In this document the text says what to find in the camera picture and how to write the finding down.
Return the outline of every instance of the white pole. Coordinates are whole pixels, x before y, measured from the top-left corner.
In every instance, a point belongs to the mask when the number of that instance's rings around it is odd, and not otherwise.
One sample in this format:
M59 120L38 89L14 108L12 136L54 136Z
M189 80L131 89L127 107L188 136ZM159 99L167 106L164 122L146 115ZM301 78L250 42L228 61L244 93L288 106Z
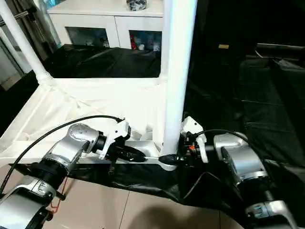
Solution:
M52 76L45 70L42 63L38 59L5 0L0 0L0 15L35 72L37 81L39 83L43 83L51 80Z
M177 153L196 8L197 0L172 1L166 114L161 155Z
M162 31L162 56L161 56L161 73L160 80L167 81L168 75L168 56L170 46L170 29L172 19L172 2L175 0L163 1L163 31Z

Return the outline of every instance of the cabinet door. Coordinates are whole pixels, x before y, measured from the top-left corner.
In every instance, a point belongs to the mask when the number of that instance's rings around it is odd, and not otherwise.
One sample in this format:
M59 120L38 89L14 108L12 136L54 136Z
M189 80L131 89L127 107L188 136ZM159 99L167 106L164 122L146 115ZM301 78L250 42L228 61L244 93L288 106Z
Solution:
M119 47L114 16L50 14L61 44Z
M163 18L115 17L121 48L161 49Z

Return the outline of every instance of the floor tile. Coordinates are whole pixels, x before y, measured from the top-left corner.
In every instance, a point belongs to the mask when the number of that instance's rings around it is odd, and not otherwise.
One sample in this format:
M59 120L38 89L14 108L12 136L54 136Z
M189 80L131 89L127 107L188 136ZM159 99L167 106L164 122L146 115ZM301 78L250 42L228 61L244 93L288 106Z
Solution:
M216 210L130 192L120 229L218 229Z
M71 187L58 212L44 229L118 229L128 191L68 179Z
M234 219L220 212L220 229L244 229Z

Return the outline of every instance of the white cabinet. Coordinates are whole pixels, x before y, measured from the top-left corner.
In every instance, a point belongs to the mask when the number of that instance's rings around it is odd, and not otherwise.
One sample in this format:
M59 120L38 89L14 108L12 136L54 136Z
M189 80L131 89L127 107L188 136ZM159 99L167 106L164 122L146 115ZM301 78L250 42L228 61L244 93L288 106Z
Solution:
M48 10L61 44L161 48L163 0L129 11L126 0L66 0Z

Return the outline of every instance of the black tarp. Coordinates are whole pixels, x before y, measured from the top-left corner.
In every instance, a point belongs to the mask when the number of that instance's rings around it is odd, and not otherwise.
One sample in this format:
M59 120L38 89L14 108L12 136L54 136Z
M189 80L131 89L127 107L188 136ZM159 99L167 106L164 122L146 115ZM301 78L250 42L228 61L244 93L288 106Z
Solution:
M45 66L55 78L157 77L160 59L154 52L65 45ZM205 129L245 133L269 165L298 225L305 227L305 156L300 132L303 120L299 120L305 105L305 70L287 62L280 66L268 59L197 63L189 76L184 112ZM34 74L29 73L0 95L2 106L10 108L3 114L1 134L36 88ZM211 143L213 135L207 138ZM70 176L186 205L219 209L247 227L243 203L222 163L195 169L181 166L173 172L158 165L117 165L113 176L108 175L108 169L109 165L78 165ZM183 199L201 174L192 194Z

